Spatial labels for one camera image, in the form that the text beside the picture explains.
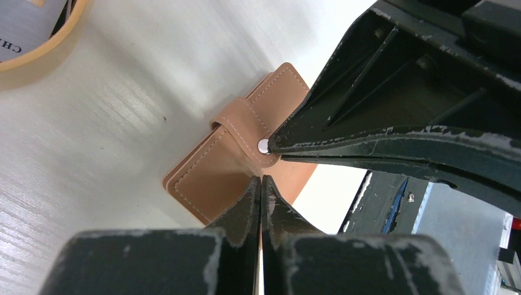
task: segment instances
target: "white background surface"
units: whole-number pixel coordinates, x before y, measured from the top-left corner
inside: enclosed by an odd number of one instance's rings
[[[164,175],[281,63],[311,86],[371,3],[97,0],[64,63],[0,92],[0,294],[36,293],[80,230],[200,226]]]

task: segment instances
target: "stitched edge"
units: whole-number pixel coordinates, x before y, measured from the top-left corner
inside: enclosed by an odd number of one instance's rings
[[[219,118],[226,120],[226,122],[228,122],[228,124],[230,124],[230,126],[232,126],[232,128],[235,130],[235,132],[237,133],[237,135],[239,136],[239,138],[243,141],[243,143],[245,144],[245,146],[249,149],[249,152],[250,152],[250,153],[255,157],[255,159],[257,159],[260,163],[262,163],[262,164],[269,164],[269,163],[271,163],[271,162],[273,162],[274,160],[277,159],[276,157],[274,157],[274,158],[273,158],[271,161],[269,161],[269,162],[263,162],[263,161],[261,161],[261,160],[260,160],[260,159],[255,155],[255,153],[254,153],[254,152],[249,148],[248,144],[246,143],[246,141],[244,140],[244,138],[241,136],[241,134],[239,133],[239,131],[237,131],[237,129],[235,129],[235,126],[233,126],[233,124],[232,124],[230,121],[228,121],[228,119],[226,119],[225,117],[219,116]]]
[[[268,90],[268,89],[273,85],[273,83],[275,83],[275,81],[277,81],[277,79],[278,79],[280,76],[282,76],[282,74],[284,74],[284,72],[287,71],[287,70],[289,70],[289,71],[291,72],[291,74],[293,75],[293,77],[295,77],[295,79],[297,79],[297,81],[299,81],[300,86],[302,86],[302,87],[304,88],[304,90],[306,90],[306,91],[309,90],[306,86],[304,86],[304,84],[303,84],[302,81],[299,79],[299,77],[297,77],[297,75],[295,75],[295,73],[294,73],[293,71],[291,71],[290,68],[285,68],[284,70],[282,70],[282,72],[280,72],[279,75],[277,75],[277,76],[275,77],[275,79],[274,79],[274,80],[273,80],[273,81],[272,81],[268,86],[266,86],[266,88],[265,88],[262,92],[260,92],[260,94],[259,94],[257,97],[255,97],[255,99],[251,102],[251,104],[253,104],[253,103],[254,103],[254,102],[255,102],[259,97],[261,97],[261,95],[262,95],[264,92],[266,92],[266,90]]]
[[[181,192],[179,192],[178,190],[178,184],[181,182],[181,180],[188,175],[188,173],[190,172],[191,169],[193,169],[200,161],[201,159],[210,151],[210,149],[221,139],[221,137],[224,135],[224,133],[226,132],[222,132],[221,135],[219,135],[219,137],[217,137],[217,139],[212,143],[210,144],[210,146],[208,147],[208,149],[201,155],[201,157],[199,157],[199,159],[197,159],[197,161],[195,161],[195,163],[188,169],[186,170],[186,173],[181,177],[179,178],[176,183],[174,183],[174,190],[188,203],[190,204],[190,206],[192,206],[193,209],[195,209],[195,211],[199,212],[199,214],[201,214],[201,216],[203,216],[206,221],[210,221],[201,211],[199,211],[199,209],[197,209],[194,204],[190,203],[190,201],[188,201],[187,198],[185,198]]]
[[[264,122],[261,120],[261,118],[257,115],[257,112],[249,105],[248,102],[246,102],[245,100],[243,100],[242,98],[237,98],[238,100],[242,101],[245,103],[245,105],[247,105],[249,107],[249,109],[253,112],[253,114],[255,114],[255,116],[257,117],[257,119],[259,120],[259,122],[262,124],[262,126],[264,126],[264,129],[266,129],[266,131],[268,132],[271,132],[268,127],[264,124]]]

